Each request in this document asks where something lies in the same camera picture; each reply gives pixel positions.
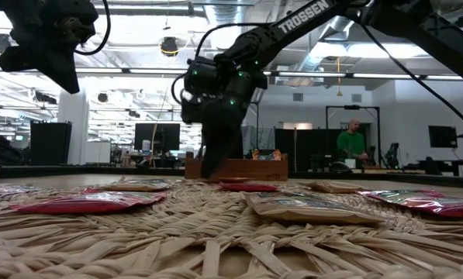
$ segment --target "woven placemat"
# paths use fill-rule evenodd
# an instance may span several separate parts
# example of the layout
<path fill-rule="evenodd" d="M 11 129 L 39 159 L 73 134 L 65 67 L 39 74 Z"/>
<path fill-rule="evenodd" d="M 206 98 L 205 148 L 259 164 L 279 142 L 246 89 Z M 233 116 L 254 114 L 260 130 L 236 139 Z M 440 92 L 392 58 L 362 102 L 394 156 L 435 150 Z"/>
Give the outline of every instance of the woven placemat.
<path fill-rule="evenodd" d="M 463 278 L 463 221 L 431 221 L 359 195 L 321 194 L 388 222 L 276 222 L 257 215 L 241 193 L 194 181 L 175 183 L 160 204 L 118 214 L 7 209 L 83 188 L 0 197 L 0 278 Z M 237 257 L 246 267 L 232 261 Z"/>

